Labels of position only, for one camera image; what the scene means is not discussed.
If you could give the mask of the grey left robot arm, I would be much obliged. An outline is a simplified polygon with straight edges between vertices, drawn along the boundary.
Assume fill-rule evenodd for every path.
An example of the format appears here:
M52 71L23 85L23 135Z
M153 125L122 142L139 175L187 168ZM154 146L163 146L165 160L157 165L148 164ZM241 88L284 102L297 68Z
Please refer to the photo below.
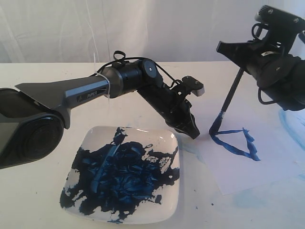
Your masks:
M71 110L103 95L116 98L136 91L169 127L196 138L200 132L186 97L201 96L204 85L191 76L167 85L164 73L151 59L123 57L88 77L2 88L0 167L30 163L50 154L70 127Z

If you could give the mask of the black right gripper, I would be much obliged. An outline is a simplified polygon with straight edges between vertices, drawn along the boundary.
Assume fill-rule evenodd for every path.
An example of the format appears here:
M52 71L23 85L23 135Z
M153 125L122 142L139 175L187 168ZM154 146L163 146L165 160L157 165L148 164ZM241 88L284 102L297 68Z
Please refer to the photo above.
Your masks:
M285 111L305 108L305 61L300 57L259 41L219 41L216 51L256 80L261 104L277 104Z

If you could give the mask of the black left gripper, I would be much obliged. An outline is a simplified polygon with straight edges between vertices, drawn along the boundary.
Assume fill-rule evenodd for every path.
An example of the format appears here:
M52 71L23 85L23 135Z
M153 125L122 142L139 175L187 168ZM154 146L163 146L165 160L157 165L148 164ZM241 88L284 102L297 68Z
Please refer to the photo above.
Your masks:
M152 108L165 120L168 126L175 126L175 131L195 139L200 131L195 123L194 116L190 113L190 104L186 96L191 93L191 88L180 82L170 89L163 85L158 87L150 84L138 89L138 93L152 106Z

